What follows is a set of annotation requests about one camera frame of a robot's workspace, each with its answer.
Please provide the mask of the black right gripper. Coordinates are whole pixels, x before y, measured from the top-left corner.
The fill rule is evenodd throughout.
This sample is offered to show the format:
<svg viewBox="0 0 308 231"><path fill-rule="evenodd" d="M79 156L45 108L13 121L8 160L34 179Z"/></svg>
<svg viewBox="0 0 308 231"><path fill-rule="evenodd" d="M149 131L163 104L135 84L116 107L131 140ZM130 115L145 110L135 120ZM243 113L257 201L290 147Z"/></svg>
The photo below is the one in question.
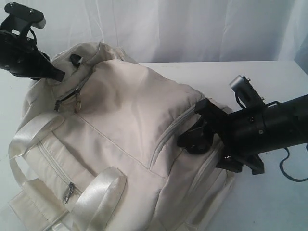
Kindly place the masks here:
<svg viewBox="0 0 308 231"><path fill-rule="evenodd" d="M241 152L242 141L234 135L228 114L214 105L209 99L196 103L194 112L200 114L212 132L218 134L223 142L223 151L216 168L221 168L233 173L241 173L244 166L251 169L252 175L265 173L264 163L258 154L246 155Z"/></svg>

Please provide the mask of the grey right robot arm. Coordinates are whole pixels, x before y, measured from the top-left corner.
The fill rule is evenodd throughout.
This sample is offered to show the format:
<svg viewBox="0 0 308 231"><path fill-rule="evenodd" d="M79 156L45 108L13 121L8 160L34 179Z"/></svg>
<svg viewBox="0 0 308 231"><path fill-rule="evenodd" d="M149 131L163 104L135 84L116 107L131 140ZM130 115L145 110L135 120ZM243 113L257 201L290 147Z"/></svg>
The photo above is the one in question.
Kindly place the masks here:
<svg viewBox="0 0 308 231"><path fill-rule="evenodd" d="M308 141L308 97L273 101L226 113L209 99L196 104L205 126L218 134L223 151L217 167L240 173L248 166L253 175L265 172L259 154Z"/></svg>

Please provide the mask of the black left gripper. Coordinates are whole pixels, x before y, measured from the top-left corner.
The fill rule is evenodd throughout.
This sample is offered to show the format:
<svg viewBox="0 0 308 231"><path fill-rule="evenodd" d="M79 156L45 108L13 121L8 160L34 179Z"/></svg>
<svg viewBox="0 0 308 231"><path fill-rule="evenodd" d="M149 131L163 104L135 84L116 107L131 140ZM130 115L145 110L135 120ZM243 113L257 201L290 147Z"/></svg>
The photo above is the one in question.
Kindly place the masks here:
<svg viewBox="0 0 308 231"><path fill-rule="evenodd" d="M62 81L65 76L35 45L4 30L0 31L0 67L17 77Z"/></svg>

